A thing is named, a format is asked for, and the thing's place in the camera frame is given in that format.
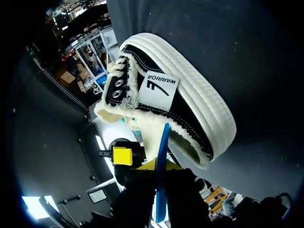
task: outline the white stitching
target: white stitching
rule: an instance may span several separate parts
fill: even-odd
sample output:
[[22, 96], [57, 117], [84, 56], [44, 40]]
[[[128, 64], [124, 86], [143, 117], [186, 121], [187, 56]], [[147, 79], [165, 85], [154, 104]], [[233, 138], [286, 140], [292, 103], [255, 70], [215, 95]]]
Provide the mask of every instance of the white stitching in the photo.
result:
[[[156, 45], [154, 45], [152, 42], [150, 41], [147, 41], [149, 42], [150, 44], [152, 44], [155, 48], [157, 48], [158, 50], [160, 50], [169, 60], [171, 60], [171, 62], [177, 67], [177, 65], [174, 63], [174, 61], [169, 57], [167, 56], [160, 48], [158, 48]], [[214, 93], [214, 95], [217, 97], [217, 99], [219, 100], [219, 102], [222, 104], [222, 106], [224, 107], [225, 111], [227, 112], [231, 122], [233, 123], [233, 120], [232, 120], [232, 117], [231, 115], [229, 114], [227, 108], [225, 107], [225, 105], [222, 103], [221, 99], [219, 98], [219, 96], [215, 93], [215, 91], [208, 85], [208, 83], [206, 83], [206, 79], [204, 77], [201, 77], [200, 74], [198, 72], [196, 72], [192, 66], [190, 65], [190, 63], [188, 61], [184, 61], [181, 57], [180, 57], [180, 53], [175, 50], [168, 42], [162, 42], [164, 43], [165, 45], [167, 45], [170, 49], [172, 49], [175, 53], [177, 53], [177, 56], [182, 60], [182, 62], [186, 63], [186, 65], [189, 67], [190, 70], [192, 70], [196, 75], [198, 75], [204, 82], [205, 84], [209, 87], [209, 89]]]
[[139, 58], [139, 56], [136, 53], [134, 53], [130, 50], [125, 50], [124, 52], [127, 53], [127, 54], [135, 55], [138, 58], [137, 60], [142, 64], [143, 68], [145, 68], [146, 70], [153, 70], [153, 71], [156, 71], [156, 72], [162, 72], [161, 69], [154, 69], [154, 68], [146, 66], [144, 64], [144, 62]]
[[[126, 59], [127, 59], [127, 64], [126, 64], [126, 65], [129, 66], [129, 59], [128, 59], [128, 58], [126, 58]], [[113, 85], [114, 85], [114, 84], [112, 84], [112, 86], [111, 86], [111, 89], [110, 89], [110, 93], [109, 93], [108, 98], [109, 98], [109, 100], [110, 100], [112, 103], [114, 103], [114, 104], [116, 104], [116, 105], [117, 105], [117, 104], [119, 105], [119, 104], [122, 103], [121, 101], [112, 100], [111, 94], [112, 94], [112, 90], [113, 90], [113, 87], [114, 87]], [[155, 109], [155, 108], [149, 107], [149, 106], [139, 106], [139, 108], [147, 109], [147, 110], [151, 110], [151, 111], [156, 111], [156, 112], [159, 112], [160, 115], [163, 114], [163, 113], [161, 113], [161, 111], [159, 111], [159, 110], [157, 110], [157, 109]], [[182, 118], [180, 118], [179, 116], [177, 116], [175, 113], [172, 113], [172, 112], [166, 112], [166, 114], [169, 115], [169, 116], [172, 116], [172, 115], [173, 115], [173, 117], [176, 117], [177, 119], [179, 119], [179, 120], [181, 121], [181, 124], [183, 124], [184, 127], [186, 128], [186, 130], [188, 130], [188, 131], [190, 131], [191, 133], [193, 133], [194, 136], [196, 136], [196, 138], [201, 142], [201, 144], [203, 144], [204, 149], [206, 149], [207, 152], [211, 155], [210, 149], [206, 146], [205, 142], [200, 138], [200, 136], [193, 130], [193, 128], [192, 128], [185, 120], [183, 120]]]

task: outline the metal shelving rack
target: metal shelving rack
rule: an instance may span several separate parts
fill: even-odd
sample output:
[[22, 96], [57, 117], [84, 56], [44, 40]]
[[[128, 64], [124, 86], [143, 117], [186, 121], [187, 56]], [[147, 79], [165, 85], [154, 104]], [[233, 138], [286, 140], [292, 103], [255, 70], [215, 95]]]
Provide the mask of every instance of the metal shelving rack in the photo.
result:
[[[116, 55], [113, 55], [113, 50], [116, 53], [116, 51], [118, 52], [118, 49], [119, 49], [112, 27], [103, 28], [99, 31], [96, 31], [93, 34], [86, 36], [81, 41], [79, 41], [77, 43], [77, 45], [75, 46], [75, 50], [76, 50], [78, 57], [80, 58], [83, 65], [90, 73], [90, 77], [85, 80], [84, 85], [92, 86], [93, 84], [95, 84], [95, 86], [94, 86], [95, 88], [93, 90], [94, 94], [99, 94], [99, 93], [103, 92], [103, 88], [100, 84], [98, 84], [97, 80], [108, 74], [108, 71], [106, 70], [106, 66], [103, 65], [103, 63], [100, 59], [100, 53], [97, 52], [97, 50], [94, 46], [94, 44], [96, 44], [98, 42], [92, 42], [92, 41], [95, 41], [98, 39], [100, 41], [99, 44], [102, 43], [104, 46], [104, 50], [105, 50], [104, 53], [106, 53], [106, 64], [108, 65], [109, 58], [111, 59], [111, 61], [115, 61], [117, 58]], [[93, 55], [91, 57], [96, 58], [96, 65], [91, 66], [88, 63], [88, 58], [87, 58], [88, 56], [86, 56], [83, 52], [83, 48], [85, 46], [89, 46], [90, 50], [92, 50]], [[96, 71], [94, 72], [92, 70], [93, 67], [98, 68], [97, 72], [99, 72], [99, 73], [96, 73]]]

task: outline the light fixture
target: light fixture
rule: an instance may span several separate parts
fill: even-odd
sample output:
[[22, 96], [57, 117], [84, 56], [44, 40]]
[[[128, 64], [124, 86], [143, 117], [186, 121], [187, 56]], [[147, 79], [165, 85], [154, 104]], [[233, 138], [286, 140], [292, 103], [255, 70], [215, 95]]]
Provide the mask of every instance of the light fixture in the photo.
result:
[[[47, 202], [52, 205], [52, 207], [59, 212], [58, 208], [56, 207], [56, 204], [51, 196], [45, 196], [44, 197]], [[44, 208], [41, 206], [39, 203], [39, 196], [22, 196], [23, 201], [28, 207], [29, 213], [35, 218], [35, 219], [44, 219], [44, 218], [49, 218], [48, 213], [44, 210]]]

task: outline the shoe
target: shoe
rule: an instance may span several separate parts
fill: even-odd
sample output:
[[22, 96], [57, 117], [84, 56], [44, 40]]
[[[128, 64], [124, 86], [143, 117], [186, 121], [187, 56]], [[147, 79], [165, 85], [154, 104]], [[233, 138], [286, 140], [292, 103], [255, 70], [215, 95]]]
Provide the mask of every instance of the shoe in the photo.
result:
[[108, 71], [95, 113], [108, 123], [124, 118], [133, 130], [145, 132], [145, 150], [155, 144], [154, 135], [161, 137], [157, 127], [165, 123], [170, 124], [170, 141], [200, 168], [232, 143], [236, 124], [224, 100], [159, 36], [141, 33], [128, 38]]

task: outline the shoe sole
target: shoe sole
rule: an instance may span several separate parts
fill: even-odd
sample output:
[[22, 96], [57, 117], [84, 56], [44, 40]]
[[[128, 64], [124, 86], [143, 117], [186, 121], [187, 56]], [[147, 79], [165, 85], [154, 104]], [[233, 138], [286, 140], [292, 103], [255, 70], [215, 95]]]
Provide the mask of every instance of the shoe sole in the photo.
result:
[[120, 51], [127, 44], [145, 52], [164, 73], [180, 78], [178, 91], [204, 129], [213, 149], [212, 161], [215, 160], [230, 146], [237, 131], [225, 101], [181, 53], [159, 36], [136, 34], [121, 45]]

